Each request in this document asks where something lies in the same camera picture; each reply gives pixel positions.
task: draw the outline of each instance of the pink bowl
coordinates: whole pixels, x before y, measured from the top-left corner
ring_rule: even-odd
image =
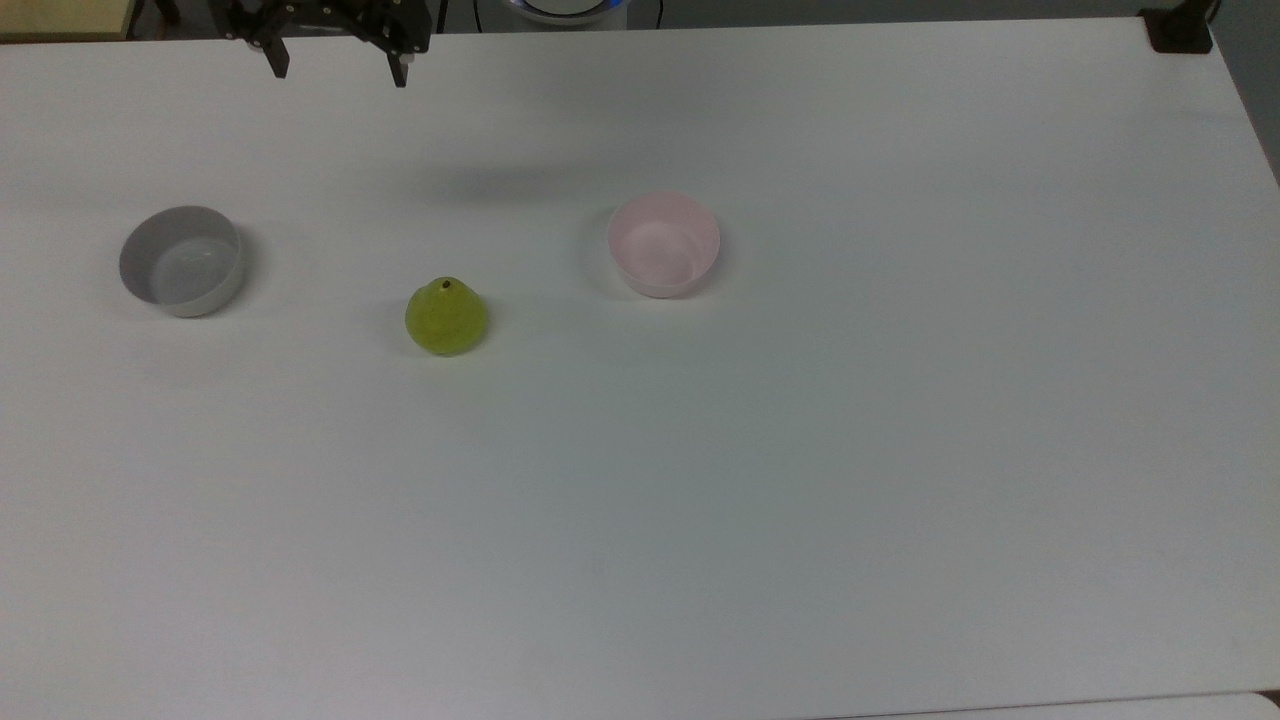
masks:
[[[716,263],[719,227],[710,210],[687,195],[649,192],[613,213],[609,252],[632,290],[673,297]]]

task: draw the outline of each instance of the black bracket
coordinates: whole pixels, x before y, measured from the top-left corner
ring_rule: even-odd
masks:
[[[1184,0],[1172,10],[1146,9],[1138,13],[1147,23],[1147,37],[1156,53],[1207,55],[1213,49],[1208,12],[1215,0]]]
[[[264,0],[256,12],[242,0],[209,0],[218,32],[261,49],[275,77],[289,70],[280,33],[289,23],[346,31],[387,54],[396,87],[408,83],[408,60],[426,53],[431,12],[426,0]]]

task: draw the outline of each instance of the white table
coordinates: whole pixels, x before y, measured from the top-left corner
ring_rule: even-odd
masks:
[[[1280,708],[1261,696],[1224,694],[897,715],[895,720],[1280,720]]]
[[[0,49],[0,715],[1280,687],[1280,192],[1137,19]],[[150,68],[164,67],[155,73]],[[630,293],[608,213],[722,219]],[[224,313],[115,275],[170,205]],[[401,325],[454,274],[453,360]]]

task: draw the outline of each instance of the bowl rim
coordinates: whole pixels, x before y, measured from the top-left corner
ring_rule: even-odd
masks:
[[[618,220],[618,215],[621,215],[622,211],[626,210],[628,206],[631,206],[631,205],[634,205],[634,204],[636,204],[636,202],[639,202],[641,200],[648,200],[648,199],[654,197],[654,196],[671,196],[671,197],[675,197],[675,199],[680,200],[681,202],[687,202],[687,204],[692,205],[694,209],[696,209],[698,211],[705,213],[707,218],[710,220],[712,228],[714,228],[714,233],[710,236],[712,249],[710,249],[710,252],[708,254],[708,259],[707,259],[705,266],[701,268],[701,269],[699,269],[694,274],[694,277],[689,278],[687,281],[678,282],[678,283],[669,283],[669,284],[652,283],[652,282],[645,281],[643,278],[637,278],[632,273],[628,273],[627,269],[626,269],[626,266],[618,259],[618,251],[617,251],[617,247],[614,246],[614,240],[617,240],[617,238],[613,234],[613,227],[614,227],[614,223],[617,223],[617,220]],[[618,205],[613,210],[613,213],[609,215],[609,224],[608,224],[608,229],[605,231],[605,238],[607,238],[608,245],[609,245],[609,255],[613,258],[613,264],[618,268],[618,272],[621,272],[623,274],[623,277],[626,277],[627,279],[631,281],[632,287],[635,287],[636,284],[639,284],[639,286],[643,286],[643,287],[654,288],[657,291],[673,291],[673,290],[680,290],[680,288],[685,288],[685,287],[692,286],[694,283],[696,283],[698,281],[700,281],[712,269],[713,265],[716,265],[716,259],[719,258],[719,249],[721,249],[719,220],[716,218],[716,214],[712,213],[709,208],[707,208],[705,205],[703,205],[696,197],[692,197],[690,195],[686,195],[684,192],[678,192],[678,191],[675,191],[675,190],[654,190],[654,191],[650,191],[650,192],[643,192],[640,195],[636,195],[636,196],[631,197],[630,200],[627,200],[622,205]],[[643,292],[639,288],[636,288],[636,290],[639,292]]]
[[[219,278],[218,283],[214,287],[209,288],[209,291],[189,300],[183,300],[182,302],[161,302],[155,297],[154,293],[151,293],[150,287],[140,291],[141,284],[147,284],[150,282],[148,279],[142,279],[142,278],[150,277],[148,272],[155,266],[155,261],[160,258],[160,254],[155,254],[154,256],[148,258],[150,266],[146,268],[146,270],[148,272],[141,273],[142,277],[140,277],[138,273],[141,268],[131,261],[129,255],[136,243],[142,242],[142,238],[146,237],[147,233],[156,233],[160,236],[174,236],[177,231],[166,229],[165,223],[172,223],[175,215],[178,217],[195,215],[197,220],[206,223],[207,227],[211,228],[211,232],[218,238],[224,240],[230,245],[232,250],[234,251],[234,255],[232,258],[232,264],[228,268],[228,270],[223,274],[221,278]],[[166,237],[165,240],[175,243],[182,240],[182,236]],[[124,245],[120,247],[119,273],[122,284],[124,284],[124,287],[129,291],[129,293],[137,297],[138,300],[148,305],[155,305],[156,307],[161,307],[165,311],[178,316],[195,316],[206,313],[212,313],[214,310],[224,305],[227,300],[230,300],[230,295],[234,295],[234,290],[228,291],[228,286],[233,283],[239,283],[239,277],[242,275],[243,265],[244,265],[244,241],[239,231],[236,228],[236,224],[232,223],[230,219],[227,218],[227,215],[205,205],[177,205],[152,214],[147,219],[138,223],[138,225],[134,227],[132,232],[129,232],[129,236],[125,238]],[[220,299],[219,296],[223,293],[227,293],[228,296],[225,299]],[[214,304],[214,306],[205,307],[205,305],[207,305],[211,299],[218,301]]]

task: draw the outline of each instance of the cable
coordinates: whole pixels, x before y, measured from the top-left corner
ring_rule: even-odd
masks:
[[[440,0],[440,19],[435,22],[435,35],[444,35],[444,15],[449,12],[449,0]]]

